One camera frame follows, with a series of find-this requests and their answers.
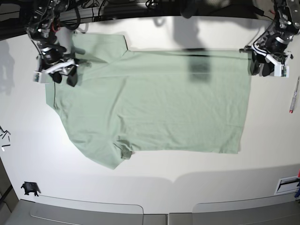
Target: black cable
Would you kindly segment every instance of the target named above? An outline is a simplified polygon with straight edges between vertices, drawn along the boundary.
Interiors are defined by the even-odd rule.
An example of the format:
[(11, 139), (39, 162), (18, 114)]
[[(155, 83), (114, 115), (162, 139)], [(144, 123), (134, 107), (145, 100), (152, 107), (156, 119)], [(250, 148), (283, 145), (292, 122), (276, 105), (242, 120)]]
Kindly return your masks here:
[(5, 14), (11, 14), (11, 13), (18, 13), (19, 11), (14, 11), (14, 12), (10, 12), (10, 13), (0, 13), (0, 15), (5, 15)]
[(99, 7), (99, 10), (98, 10), (98, 21), (101, 20), (100, 11), (101, 11), (101, 8), (104, 6), (105, 2), (106, 2), (106, 0), (103, 0), (102, 3), (101, 3), (101, 5), (100, 5), (100, 7)]
[(268, 28), (264, 31), (264, 33), (262, 33), (262, 35), (260, 35), (260, 36), (253, 42), (254, 48), (255, 48), (257, 51), (259, 51), (260, 53), (266, 54), (266, 56), (267, 56), (268, 52), (263, 52), (263, 51), (257, 49), (256, 46), (255, 46), (255, 44), (256, 44), (256, 42), (257, 42), (259, 39), (261, 39), (261, 38), (262, 38), (262, 37), (270, 30), (270, 28), (271, 28), (271, 27), (273, 26), (273, 24), (275, 23), (275, 19), (276, 19), (276, 17), (274, 18), (274, 20), (272, 21), (272, 23), (268, 26)]
[(29, 37), (29, 39), (33, 43), (35, 48), (37, 49), (37, 52), (38, 52), (39, 56), (43, 59), (43, 55), (42, 55), (41, 51), (39, 50), (39, 48), (37, 47), (36, 43), (34, 43), (34, 41), (31, 39), (31, 37)]
[(100, 6), (100, 3), (98, 2), (98, 0), (93, 0), (93, 2), (87, 6), (87, 4), (90, 2), (90, 0), (87, 0), (85, 3), (83, 3), (81, 5), (82, 8), (91, 8), (92, 9), (92, 22), (94, 22), (94, 7), (99, 7)]
[(267, 15), (263, 15), (263, 17), (267, 17), (269, 18), (270, 20), (273, 20), (271, 17), (267, 16)]
[(73, 4), (71, 7), (69, 7), (67, 10), (69, 11), (69, 10), (71, 10), (73, 8), (76, 8), (76, 7), (80, 6), (80, 5), (82, 5), (83, 3), (85, 3), (86, 1), (87, 0), (79, 0), (75, 4)]
[(79, 27), (79, 25), (80, 25), (80, 19), (81, 18), (80, 18), (80, 13), (79, 13), (78, 7), (75, 7), (74, 10), (75, 10), (75, 13), (76, 13), (76, 19), (77, 19), (77, 21), (76, 21), (75, 24), (73, 24), (73, 26), (71, 24), (69, 24), (69, 23), (60, 22), (60, 24), (62, 26), (66, 27), (69, 30), (76, 30)]

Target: light green t-shirt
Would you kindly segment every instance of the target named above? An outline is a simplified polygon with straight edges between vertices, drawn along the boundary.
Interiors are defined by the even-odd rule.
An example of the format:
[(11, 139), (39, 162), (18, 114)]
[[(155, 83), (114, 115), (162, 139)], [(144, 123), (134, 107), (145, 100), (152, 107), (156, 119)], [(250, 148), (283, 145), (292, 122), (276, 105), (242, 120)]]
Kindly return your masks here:
[(132, 151), (237, 153), (250, 92), (248, 55), (132, 52), (122, 35), (74, 34), (75, 87), (46, 85), (72, 143), (115, 168)]

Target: black bracket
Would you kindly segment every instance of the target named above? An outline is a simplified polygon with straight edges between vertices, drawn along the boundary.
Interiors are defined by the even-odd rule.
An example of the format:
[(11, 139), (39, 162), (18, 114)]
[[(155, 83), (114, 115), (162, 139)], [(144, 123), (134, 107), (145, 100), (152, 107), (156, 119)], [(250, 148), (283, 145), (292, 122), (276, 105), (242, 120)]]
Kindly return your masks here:
[(21, 188), (24, 188), (25, 195), (29, 195), (30, 192), (33, 192), (34, 196), (38, 196), (38, 192), (41, 193), (38, 184), (34, 182), (24, 182)]
[(9, 188), (6, 190), (6, 192), (3, 194), (3, 196), (0, 198), (0, 210), (1, 210), (1, 204), (4, 202), (5, 198), (8, 196), (9, 192), (13, 189), (13, 186), (9, 186)]

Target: white table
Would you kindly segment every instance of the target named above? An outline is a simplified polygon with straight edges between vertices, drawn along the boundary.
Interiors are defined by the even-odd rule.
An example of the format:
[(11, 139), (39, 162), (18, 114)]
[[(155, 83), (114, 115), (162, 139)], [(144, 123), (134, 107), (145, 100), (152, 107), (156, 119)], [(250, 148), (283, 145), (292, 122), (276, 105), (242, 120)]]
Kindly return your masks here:
[[(239, 49), (268, 24), (162, 17), (82, 24), (79, 30), (123, 34), (134, 51)], [(1, 41), (0, 49), (0, 126), (11, 133), (11, 146), (0, 150), (0, 157), (19, 198), (96, 211), (191, 212), (197, 203), (273, 196), (280, 178), (298, 174), (300, 103), (293, 114), (289, 106), (299, 75), (300, 37), (289, 45), (294, 55), (289, 78), (252, 77), (238, 154), (143, 151), (115, 170), (84, 157), (69, 141), (59, 116), (45, 103), (44, 85), (32, 81), (37, 51), (28, 37)], [(24, 181), (36, 182), (43, 196), (24, 195)]]

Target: black clip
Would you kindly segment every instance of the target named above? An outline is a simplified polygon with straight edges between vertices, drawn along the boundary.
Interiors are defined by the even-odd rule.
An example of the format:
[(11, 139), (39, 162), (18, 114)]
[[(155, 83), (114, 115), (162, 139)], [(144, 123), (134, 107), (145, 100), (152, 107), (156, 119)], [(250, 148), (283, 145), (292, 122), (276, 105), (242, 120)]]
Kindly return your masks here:
[(24, 188), (25, 195), (29, 195), (30, 192), (33, 192), (34, 196), (38, 196), (38, 192), (41, 193), (38, 184), (34, 182), (24, 182), (21, 188)]

